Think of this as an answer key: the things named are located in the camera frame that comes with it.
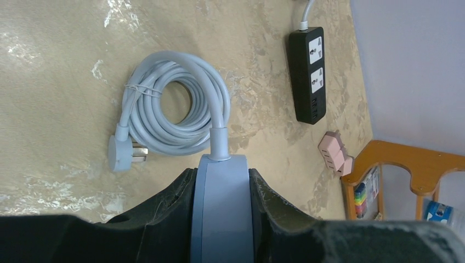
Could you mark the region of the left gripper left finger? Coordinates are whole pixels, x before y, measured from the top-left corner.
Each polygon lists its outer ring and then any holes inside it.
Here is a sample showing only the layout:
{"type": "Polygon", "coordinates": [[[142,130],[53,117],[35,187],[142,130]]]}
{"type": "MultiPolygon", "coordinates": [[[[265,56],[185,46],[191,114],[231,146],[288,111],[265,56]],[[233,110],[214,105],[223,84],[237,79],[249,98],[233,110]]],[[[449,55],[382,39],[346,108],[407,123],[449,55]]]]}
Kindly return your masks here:
{"type": "Polygon", "coordinates": [[[189,262],[197,170],[108,222],[1,217],[1,262],[189,262]]]}

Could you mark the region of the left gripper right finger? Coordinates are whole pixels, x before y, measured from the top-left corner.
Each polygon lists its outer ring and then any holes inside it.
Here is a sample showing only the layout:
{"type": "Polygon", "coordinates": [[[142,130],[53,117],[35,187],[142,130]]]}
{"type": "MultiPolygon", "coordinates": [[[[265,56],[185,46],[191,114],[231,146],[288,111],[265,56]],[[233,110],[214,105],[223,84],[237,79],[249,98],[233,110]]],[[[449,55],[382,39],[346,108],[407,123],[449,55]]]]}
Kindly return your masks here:
{"type": "Polygon", "coordinates": [[[464,262],[464,243],[425,221],[316,219],[249,170],[255,262],[464,262]]]}

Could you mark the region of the round white socket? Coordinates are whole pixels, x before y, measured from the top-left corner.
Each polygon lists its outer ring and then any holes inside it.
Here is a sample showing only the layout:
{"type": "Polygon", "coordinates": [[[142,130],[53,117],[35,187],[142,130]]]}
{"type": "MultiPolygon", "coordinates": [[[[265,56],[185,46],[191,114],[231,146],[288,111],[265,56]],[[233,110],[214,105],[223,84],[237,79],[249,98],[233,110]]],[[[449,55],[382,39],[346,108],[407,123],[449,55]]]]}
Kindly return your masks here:
{"type": "Polygon", "coordinates": [[[191,262],[253,262],[251,192],[246,156],[216,162],[203,155],[197,170],[191,262]]]}

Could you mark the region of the black power strip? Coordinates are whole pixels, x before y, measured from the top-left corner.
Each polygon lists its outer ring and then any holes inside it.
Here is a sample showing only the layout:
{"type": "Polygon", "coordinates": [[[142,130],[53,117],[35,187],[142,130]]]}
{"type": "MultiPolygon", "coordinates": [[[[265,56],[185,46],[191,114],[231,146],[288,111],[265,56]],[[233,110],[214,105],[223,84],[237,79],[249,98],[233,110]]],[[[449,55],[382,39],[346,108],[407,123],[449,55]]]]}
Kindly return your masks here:
{"type": "Polygon", "coordinates": [[[314,125],[326,114],[324,28],[291,32],[287,61],[296,119],[314,125]]]}

